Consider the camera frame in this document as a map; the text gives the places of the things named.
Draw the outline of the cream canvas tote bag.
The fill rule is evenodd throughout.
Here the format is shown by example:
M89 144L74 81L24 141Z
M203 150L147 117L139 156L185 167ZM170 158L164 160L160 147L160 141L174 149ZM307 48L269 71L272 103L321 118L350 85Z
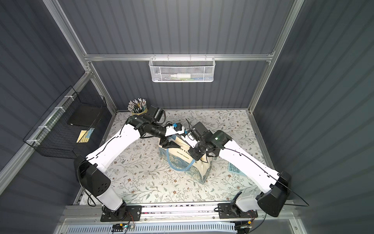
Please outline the cream canvas tote bag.
M198 122L189 130L185 129L185 133L182 135L169 136L181 146L180 148L162 148L159 145L159 153L161 158L167 161L171 169L187 173L197 182L203 184L211 171L212 158L204 154L199 161L195 161L190 156L188 152L190 146L184 141L184 137L188 133L192 133L194 138L202 143L203 141L200 137L207 136L210 132L201 122Z

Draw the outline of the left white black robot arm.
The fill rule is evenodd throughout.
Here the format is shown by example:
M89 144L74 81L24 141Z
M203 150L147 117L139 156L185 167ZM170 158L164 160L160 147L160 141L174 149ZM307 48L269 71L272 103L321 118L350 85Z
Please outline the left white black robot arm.
M104 173L126 148L146 134L150 138L159 138L162 146L178 148L179 145L170 143L168 137L185 135L185 127L179 122L163 126L159 121L165 116L163 109L151 106L144 114L128 117L120 130L98 149L85 157L77 157L74 161L75 174L83 191L94 196L111 211L117 211L125 205Z

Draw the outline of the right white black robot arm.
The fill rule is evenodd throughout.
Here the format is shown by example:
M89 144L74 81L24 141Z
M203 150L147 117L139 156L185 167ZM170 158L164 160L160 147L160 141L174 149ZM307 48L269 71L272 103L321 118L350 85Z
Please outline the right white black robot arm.
M290 195L291 175L277 172L247 153L231 136L219 130L212 133L201 122L185 131L189 153L199 160L203 155L213 153L233 164L260 189L256 196L238 193L231 202L235 215L240 211L261 209L272 217L278 217Z

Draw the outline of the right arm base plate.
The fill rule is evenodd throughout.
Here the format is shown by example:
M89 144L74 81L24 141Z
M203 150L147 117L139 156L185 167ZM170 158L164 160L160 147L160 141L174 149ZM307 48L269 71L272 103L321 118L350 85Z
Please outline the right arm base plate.
M237 205L231 203L219 203L214 211L218 212L220 219L247 218L254 220L258 217L256 210L243 212Z

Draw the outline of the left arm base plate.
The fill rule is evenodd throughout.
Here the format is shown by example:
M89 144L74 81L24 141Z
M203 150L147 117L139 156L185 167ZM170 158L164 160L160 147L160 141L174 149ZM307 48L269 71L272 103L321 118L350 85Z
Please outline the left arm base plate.
M113 211L102 206L101 222L132 222L139 221L142 214L140 205L121 205L118 210Z

